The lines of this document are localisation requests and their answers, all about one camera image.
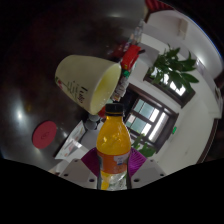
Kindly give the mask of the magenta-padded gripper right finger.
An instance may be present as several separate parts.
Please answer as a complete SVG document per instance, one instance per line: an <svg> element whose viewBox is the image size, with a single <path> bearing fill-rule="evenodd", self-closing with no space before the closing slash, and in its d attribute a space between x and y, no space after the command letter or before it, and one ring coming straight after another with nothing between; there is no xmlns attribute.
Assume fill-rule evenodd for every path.
<svg viewBox="0 0 224 224"><path fill-rule="evenodd" d="M166 176L154 159L148 159L132 148L128 160L127 188L136 189Z"/></svg>

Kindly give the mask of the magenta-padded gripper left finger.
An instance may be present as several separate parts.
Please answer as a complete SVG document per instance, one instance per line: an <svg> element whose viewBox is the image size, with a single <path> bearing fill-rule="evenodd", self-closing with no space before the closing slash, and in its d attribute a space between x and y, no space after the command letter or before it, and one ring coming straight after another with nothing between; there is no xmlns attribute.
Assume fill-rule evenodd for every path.
<svg viewBox="0 0 224 224"><path fill-rule="evenodd" d="M78 186L96 189L98 186L99 161L95 148L81 159L74 158L60 174L60 177Z"/></svg>

